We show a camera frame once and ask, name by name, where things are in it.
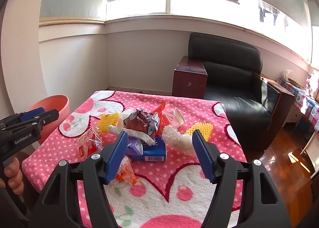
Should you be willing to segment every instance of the metal screw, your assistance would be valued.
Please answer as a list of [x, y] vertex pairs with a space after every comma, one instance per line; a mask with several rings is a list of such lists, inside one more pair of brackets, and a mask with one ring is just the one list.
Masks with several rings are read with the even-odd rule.
[[101, 157], [101, 155], [98, 154], [98, 153], [94, 153], [94, 154], [91, 155], [91, 158], [92, 158], [93, 160], [98, 160], [100, 157]]
[[60, 162], [59, 162], [59, 165], [60, 166], [65, 166], [67, 164], [67, 161], [66, 160], [61, 160]]
[[223, 160], [229, 159], [229, 155], [228, 155], [227, 153], [221, 153], [221, 154], [220, 154], [220, 157], [221, 157]]
[[257, 166], [260, 166], [261, 165], [261, 161], [260, 160], [254, 160], [253, 163]]

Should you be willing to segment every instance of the baseboard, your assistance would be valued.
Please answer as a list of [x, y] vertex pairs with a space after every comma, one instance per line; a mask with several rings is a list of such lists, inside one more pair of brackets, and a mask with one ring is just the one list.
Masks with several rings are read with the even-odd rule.
[[134, 92], [134, 93], [142, 93], [142, 94], [149, 94], [149, 95], [159, 95], [159, 96], [171, 96], [172, 95], [171, 92], [165, 92], [165, 91], [136, 89], [136, 88], [121, 88], [121, 87], [113, 87], [113, 86], [108, 87], [106, 90]]

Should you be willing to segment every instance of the pink bucket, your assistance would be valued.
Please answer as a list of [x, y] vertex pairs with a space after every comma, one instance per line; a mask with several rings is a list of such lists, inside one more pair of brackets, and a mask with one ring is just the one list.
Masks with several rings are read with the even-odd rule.
[[58, 120], [46, 125], [41, 131], [41, 139], [38, 141], [42, 144], [45, 139], [70, 115], [70, 102], [69, 98], [65, 95], [54, 95], [46, 97], [39, 102], [35, 103], [28, 111], [43, 107], [45, 111], [57, 109], [59, 111]]

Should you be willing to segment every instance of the wooden floor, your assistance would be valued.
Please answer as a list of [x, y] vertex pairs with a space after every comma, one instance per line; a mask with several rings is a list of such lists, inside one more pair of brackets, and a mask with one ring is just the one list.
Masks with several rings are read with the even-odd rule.
[[[260, 158], [284, 200], [293, 228], [305, 216], [313, 202], [310, 187], [313, 168], [310, 166], [309, 158], [300, 155], [300, 145], [304, 143], [302, 134], [296, 128], [281, 128], [271, 146]], [[291, 162], [288, 156], [290, 152], [299, 162]]]

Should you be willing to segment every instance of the yellow foam net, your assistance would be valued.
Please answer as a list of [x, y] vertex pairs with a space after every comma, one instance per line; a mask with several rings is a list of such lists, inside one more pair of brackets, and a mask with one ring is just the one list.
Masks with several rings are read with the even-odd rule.
[[120, 114], [115, 112], [109, 115], [102, 115], [101, 119], [97, 122], [96, 126], [100, 129], [102, 133], [108, 132], [108, 127], [110, 125], [115, 126], [120, 118]]
[[213, 130], [213, 125], [210, 123], [197, 122], [191, 128], [187, 129], [185, 133], [192, 135], [196, 129], [199, 129], [205, 141], [208, 141]]

